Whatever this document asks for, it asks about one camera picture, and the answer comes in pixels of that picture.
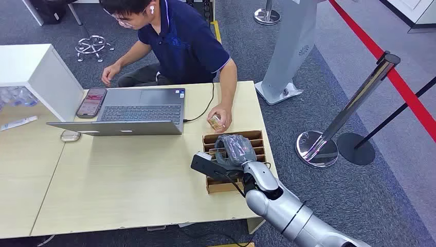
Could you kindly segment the person's right hand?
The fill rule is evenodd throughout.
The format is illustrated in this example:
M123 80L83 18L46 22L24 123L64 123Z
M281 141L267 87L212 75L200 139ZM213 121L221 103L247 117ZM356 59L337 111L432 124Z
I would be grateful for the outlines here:
M112 78L117 75L122 69L122 66L118 63L114 63L108 67L106 67L101 76L101 81L106 87L111 87Z

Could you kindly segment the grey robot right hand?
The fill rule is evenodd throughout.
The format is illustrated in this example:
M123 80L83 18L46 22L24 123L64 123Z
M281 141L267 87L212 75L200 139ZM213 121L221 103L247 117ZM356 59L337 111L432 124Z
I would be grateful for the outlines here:
M215 153L216 161L219 164L239 167L245 162L257 161L250 140L242 135L220 135L214 147L216 149L224 148L227 154L227 159L225 159L219 151Z

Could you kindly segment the person's left hand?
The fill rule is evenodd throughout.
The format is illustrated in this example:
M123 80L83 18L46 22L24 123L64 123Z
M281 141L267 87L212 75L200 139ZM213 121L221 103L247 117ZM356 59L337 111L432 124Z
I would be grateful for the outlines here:
M218 120L214 120L212 124L212 119L217 116ZM212 126L215 133L225 132L232 123L232 106L225 104L218 104L209 112L207 121Z

